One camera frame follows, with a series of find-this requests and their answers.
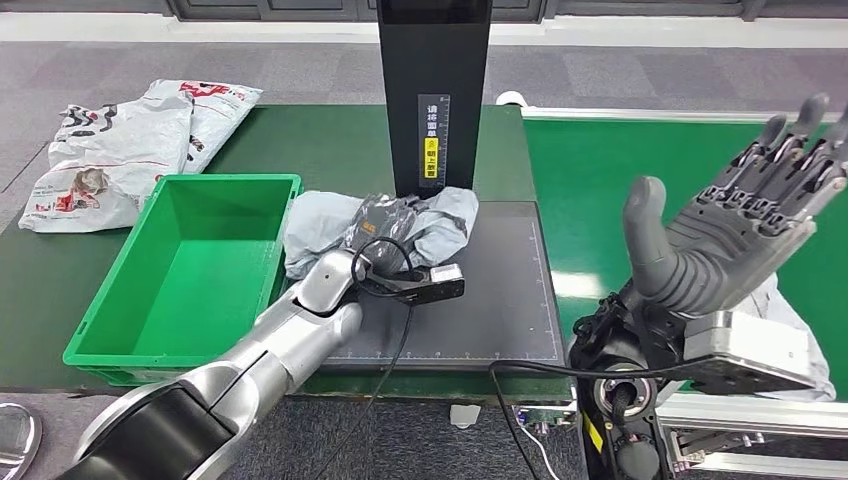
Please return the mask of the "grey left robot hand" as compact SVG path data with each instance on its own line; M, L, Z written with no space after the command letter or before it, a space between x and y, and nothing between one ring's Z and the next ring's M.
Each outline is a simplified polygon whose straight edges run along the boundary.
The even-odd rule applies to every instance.
M403 252L421 209L417 196L370 194L360 204L344 232L341 246L367 259L377 274L388 276L407 269Z

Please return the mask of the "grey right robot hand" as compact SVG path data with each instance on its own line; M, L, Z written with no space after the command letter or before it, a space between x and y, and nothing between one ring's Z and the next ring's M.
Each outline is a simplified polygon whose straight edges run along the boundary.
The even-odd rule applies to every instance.
M663 182L633 181L622 223L630 284L646 302L685 317L728 310L816 232L816 216L847 188L847 118L814 135L828 105L819 93L794 124L771 117L668 224Z

